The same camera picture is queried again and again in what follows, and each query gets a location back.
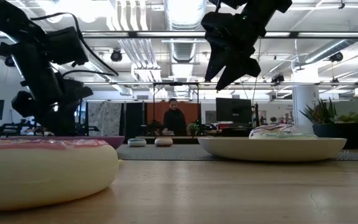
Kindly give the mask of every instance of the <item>gray mat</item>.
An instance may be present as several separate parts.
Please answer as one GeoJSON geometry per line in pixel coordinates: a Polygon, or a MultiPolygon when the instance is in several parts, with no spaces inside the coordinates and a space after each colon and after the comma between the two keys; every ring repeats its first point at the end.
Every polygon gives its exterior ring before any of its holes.
{"type": "MultiPolygon", "coordinates": [[[[174,145],[172,147],[129,147],[122,145],[118,158],[133,161],[228,161],[206,152],[200,145],[174,145]]],[[[332,161],[358,161],[358,153],[341,152],[330,158],[332,161]]]]}

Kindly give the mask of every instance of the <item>black jacket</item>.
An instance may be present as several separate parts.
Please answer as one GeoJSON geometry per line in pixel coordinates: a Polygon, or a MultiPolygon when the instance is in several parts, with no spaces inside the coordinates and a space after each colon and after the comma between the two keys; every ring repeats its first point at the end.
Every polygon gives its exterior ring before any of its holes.
{"type": "Polygon", "coordinates": [[[169,109],[164,114],[164,127],[169,131],[186,131],[185,115],[179,109],[169,109]]]}

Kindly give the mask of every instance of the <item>orange wall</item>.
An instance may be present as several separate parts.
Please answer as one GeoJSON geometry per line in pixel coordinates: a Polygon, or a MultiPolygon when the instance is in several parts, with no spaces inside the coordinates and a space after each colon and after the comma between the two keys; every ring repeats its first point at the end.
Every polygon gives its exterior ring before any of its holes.
{"type": "MultiPolygon", "coordinates": [[[[198,119],[198,107],[196,103],[178,102],[178,108],[183,112],[186,123],[190,124],[198,119]]],[[[163,124],[164,114],[169,110],[168,102],[155,103],[155,119],[163,124]]],[[[153,103],[147,104],[147,124],[153,120],[153,103]]]]}

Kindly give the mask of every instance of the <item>pink frosting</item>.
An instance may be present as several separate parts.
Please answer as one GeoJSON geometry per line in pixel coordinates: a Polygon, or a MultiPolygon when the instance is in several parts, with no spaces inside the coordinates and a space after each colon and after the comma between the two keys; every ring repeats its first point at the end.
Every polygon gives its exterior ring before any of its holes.
{"type": "Polygon", "coordinates": [[[76,149],[76,148],[96,148],[108,146],[105,141],[96,139],[77,139],[77,140],[0,140],[0,149],[76,149]]]}

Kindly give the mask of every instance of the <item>white column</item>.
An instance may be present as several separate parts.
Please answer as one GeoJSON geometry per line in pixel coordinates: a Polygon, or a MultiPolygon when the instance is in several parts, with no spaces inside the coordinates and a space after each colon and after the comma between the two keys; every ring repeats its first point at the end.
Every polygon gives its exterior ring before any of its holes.
{"type": "MultiPolygon", "coordinates": [[[[293,82],[296,83],[318,83],[318,67],[307,65],[304,70],[293,72],[293,82]]],[[[294,86],[293,87],[293,115],[294,124],[302,133],[313,134],[313,124],[300,113],[306,108],[306,105],[313,108],[319,99],[319,90],[317,85],[313,86],[294,86]]]]}

